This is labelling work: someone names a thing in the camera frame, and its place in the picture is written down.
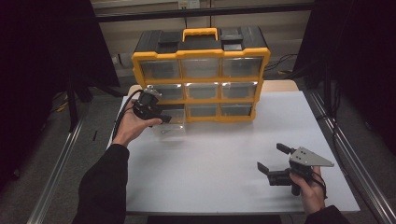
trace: transparent drawer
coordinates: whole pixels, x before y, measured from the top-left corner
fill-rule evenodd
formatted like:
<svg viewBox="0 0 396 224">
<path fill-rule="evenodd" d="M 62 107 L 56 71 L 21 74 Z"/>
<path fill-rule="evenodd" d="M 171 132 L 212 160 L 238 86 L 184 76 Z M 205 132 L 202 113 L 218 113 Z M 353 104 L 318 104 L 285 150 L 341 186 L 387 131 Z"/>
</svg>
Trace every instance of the transparent drawer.
<svg viewBox="0 0 396 224">
<path fill-rule="evenodd" d="M 181 84 L 150 85 L 162 95 L 162 100 L 182 100 L 183 88 Z"/>
<path fill-rule="evenodd" d="M 221 104 L 222 116 L 250 116 L 252 104 Z"/>
<path fill-rule="evenodd" d="M 187 105 L 191 117 L 214 117 L 218 114 L 218 104 Z"/>
<path fill-rule="evenodd" d="M 258 77 L 262 58 L 225 58 L 222 61 L 224 77 Z"/>
<path fill-rule="evenodd" d="M 159 106 L 163 109 L 163 115 L 169 115 L 172 118 L 169 123 L 163 123 L 152 127 L 152 131 L 156 137 L 163 141 L 183 140 L 186 134 L 186 113 L 184 105 Z"/>
<path fill-rule="evenodd" d="M 142 61 L 140 62 L 140 66 L 142 67 L 145 78 L 163 79 L 180 77 L 177 60 Z"/>
<path fill-rule="evenodd" d="M 223 99 L 253 98 L 257 82 L 224 82 L 221 84 Z"/>
<path fill-rule="evenodd" d="M 218 58 L 195 58 L 181 60 L 184 77 L 218 77 Z"/>
<path fill-rule="evenodd" d="M 189 99 L 218 98 L 219 83 L 186 83 L 186 93 Z"/>
</svg>

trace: hand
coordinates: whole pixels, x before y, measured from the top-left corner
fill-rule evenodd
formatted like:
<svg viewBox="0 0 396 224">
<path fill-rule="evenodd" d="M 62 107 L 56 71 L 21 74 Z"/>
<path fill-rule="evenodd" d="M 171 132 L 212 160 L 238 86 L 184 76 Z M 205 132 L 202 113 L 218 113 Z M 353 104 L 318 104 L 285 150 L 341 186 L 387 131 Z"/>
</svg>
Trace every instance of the hand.
<svg viewBox="0 0 396 224">
<path fill-rule="evenodd" d="M 320 167 L 314 166 L 314 172 L 320 175 Z M 321 179 L 317 175 L 314 174 L 313 177 L 321 182 Z M 290 173 L 290 178 L 301 188 L 303 207 L 307 215 L 325 208 L 323 189 L 319 184 L 313 181 L 308 184 L 302 177 L 293 173 Z"/>
<path fill-rule="evenodd" d="M 142 120 L 132 110 L 134 100 L 125 107 L 125 114 L 121 120 L 117 135 L 112 144 L 120 144 L 128 147 L 128 144 L 136 139 L 147 127 L 163 123 L 161 119 Z"/>
</svg>

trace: yellow and black storage box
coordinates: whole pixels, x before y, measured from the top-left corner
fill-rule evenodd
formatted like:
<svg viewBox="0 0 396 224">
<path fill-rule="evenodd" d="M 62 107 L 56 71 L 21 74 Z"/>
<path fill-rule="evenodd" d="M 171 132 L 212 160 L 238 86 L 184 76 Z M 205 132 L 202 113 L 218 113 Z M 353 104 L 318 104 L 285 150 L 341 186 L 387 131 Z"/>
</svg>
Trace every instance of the yellow and black storage box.
<svg viewBox="0 0 396 224">
<path fill-rule="evenodd" d="M 132 61 L 137 83 L 184 105 L 187 122 L 256 115 L 270 50 L 257 26 L 144 32 Z"/>
</svg>

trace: gray carpet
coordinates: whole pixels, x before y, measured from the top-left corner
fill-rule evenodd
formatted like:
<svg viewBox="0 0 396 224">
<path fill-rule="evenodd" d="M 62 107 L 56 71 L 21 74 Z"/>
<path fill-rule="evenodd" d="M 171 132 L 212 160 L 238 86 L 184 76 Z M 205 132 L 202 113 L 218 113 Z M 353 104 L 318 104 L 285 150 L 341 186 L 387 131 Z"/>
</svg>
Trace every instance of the gray carpet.
<svg viewBox="0 0 396 224">
<path fill-rule="evenodd" d="M 268 79 L 278 79 L 281 75 L 273 72 L 272 74 L 268 73 L 267 77 Z M 134 80 L 123 77 L 120 82 L 122 85 L 119 91 L 127 92 Z M 297 83 L 300 89 L 304 90 L 304 84 L 300 79 L 297 80 Z M 77 209 L 79 180 L 103 155 L 106 149 L 111 127 L 120 108 L 120 98 L 108 96 L 99 90 L 93 90 L 93 92 L 95 97 L 91 103 L 88 117 L 83 123 L 71 157 L 65 166 L 64 174 L 56 189 L 44 223 L 70 223 Z M 319 115 L 314 107 L 313 112 L 314 115 Z M 364 118 L 344 96 L 338 110 L 337 120 L 366 169 L 382 189 L 392 206 L 395 207 L 395 156 L 389 152 L 380 136 L 366 129 Z M 324 120 L 319 120 L 318 124 L 329 144 L 332 145 L 332 134 L 324 124 Z M 17 181 L 9 182 L 0 194 L 0 223 L 26 223 L 64 146 L 68 128 L 67 110 L 51 114 L 47 127 L 39 141 L 37 141 L 30 159 L 21 168 L 21 178 Z M 369 206 L 375 210 L 359 180 L 347 164 L 345 157 L 342 153 L 340 155 L 346 165 L 346 172 L 356 184 L 357 189 L 362 192 Z M 361 211 L 346 214 L 346 217 L 351 223 L 375 223 L 375 219 L 365 205 L 364 200 L 353 185 L 350 184 L 350 187 Z M 145 224 L 147 220 L 146 217 L 127 217 L 125 223 Z M 282 223 L 304 223 L 304 215 L 282 215 L 281 220 Z"/>
</svg>

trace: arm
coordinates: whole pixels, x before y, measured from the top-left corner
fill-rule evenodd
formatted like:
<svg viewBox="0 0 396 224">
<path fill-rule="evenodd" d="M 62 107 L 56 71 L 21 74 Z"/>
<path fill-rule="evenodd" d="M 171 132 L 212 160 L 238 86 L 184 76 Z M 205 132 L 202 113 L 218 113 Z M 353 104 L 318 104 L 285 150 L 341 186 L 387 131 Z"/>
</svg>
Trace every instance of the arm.
<svg viewBox="0 0 396 224">
<path fill-rule="evenodd" d="M 82 177 L 73 223 L 124 223 L 128 182 L 128 144 L 160 119 L 142 120 L 125 109 L 117 136 L 99 161 Z"/>
<path fill-rule="evenodd" d="M 320 168 L 314 167 L 314 178 L 321 181 L 318 177 L 320 175 Z M 303 207 L 307 218 L 305 224 L 347 224 L 349 221 L 332 205 L 326 207 L 324 204 L 324 194 L 321 186 L 315 182 L 306 183 L 306 181 L 293 173 L 290 173 L 291 180 L 301 187 L 301 196 L 303 200 Z"/>
</svg>

